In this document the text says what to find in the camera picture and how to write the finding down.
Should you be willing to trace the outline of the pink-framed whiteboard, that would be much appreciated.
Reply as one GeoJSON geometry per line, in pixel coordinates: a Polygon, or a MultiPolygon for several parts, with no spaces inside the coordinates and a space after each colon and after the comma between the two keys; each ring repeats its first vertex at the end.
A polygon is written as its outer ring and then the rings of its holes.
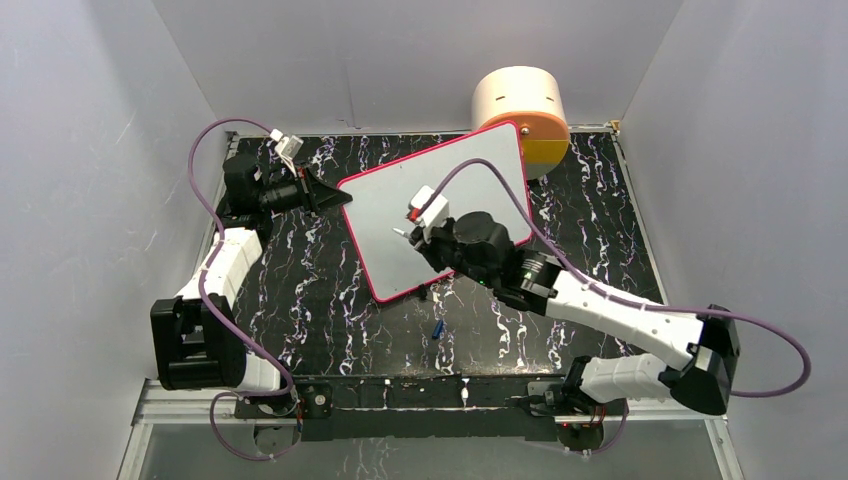
{"type": "Polygon", "coordinates": [[[445,276],[409,242],[417,226],[482,211],[512,242],[529,241],[532,213],[518,127],[505,121],[354,174],[343,215],[373,298],[390,302],[445,276]]]}

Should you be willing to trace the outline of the blue marker cap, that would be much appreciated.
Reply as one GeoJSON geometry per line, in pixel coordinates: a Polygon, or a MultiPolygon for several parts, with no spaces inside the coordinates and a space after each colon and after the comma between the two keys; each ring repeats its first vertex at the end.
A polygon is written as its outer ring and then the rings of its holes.
{"type": "Polygon", "coordinates": [[[439,320],[432,332],[431,338],[433,340],[439,340],[444,332],[445,322],[443,320],[439,320]]]}

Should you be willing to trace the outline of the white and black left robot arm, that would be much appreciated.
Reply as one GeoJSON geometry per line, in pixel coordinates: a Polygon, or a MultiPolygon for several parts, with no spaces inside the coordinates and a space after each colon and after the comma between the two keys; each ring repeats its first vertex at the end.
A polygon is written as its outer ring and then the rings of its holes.
{"type": "Polygon", "coordinates": [[[271,414],[286,416],[299,400],[291,374],[237,326],[233,307],[270,240],[274,214],[318,215],[352,197],[305,167],[271,181],[250,154],[226,160],[223,180],[209,253],[184,287],[150,310],[158,379],[171,391],[220,388],[257,395],[271,414]]]}

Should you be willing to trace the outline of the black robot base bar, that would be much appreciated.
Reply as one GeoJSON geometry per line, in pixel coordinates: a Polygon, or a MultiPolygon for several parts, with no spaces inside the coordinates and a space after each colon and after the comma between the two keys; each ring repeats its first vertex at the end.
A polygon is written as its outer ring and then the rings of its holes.
{"type": "Polygon", "coordinates": [[[556,374],[298,376],[309,441],[364,438],[603,438],[614,404],[568,399],[556,374]]]}

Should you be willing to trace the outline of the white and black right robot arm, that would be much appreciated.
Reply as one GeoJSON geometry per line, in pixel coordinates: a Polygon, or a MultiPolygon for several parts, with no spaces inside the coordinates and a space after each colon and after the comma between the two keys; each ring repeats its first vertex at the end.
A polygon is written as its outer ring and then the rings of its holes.
{"type": "Polygon", "coordinates": [[[617,359],[576,358],[558,399],[577,414],[619,399],[666,399],[702,414],[728,410],[740,354],[727,309],[677,314],[605,284],[584,283],[548,254],[520,248],[490,214],[459,219],[414,209],[409,242],[436,271],[462,274],[501,303],[568,320],[641,349],[617,359]]]}

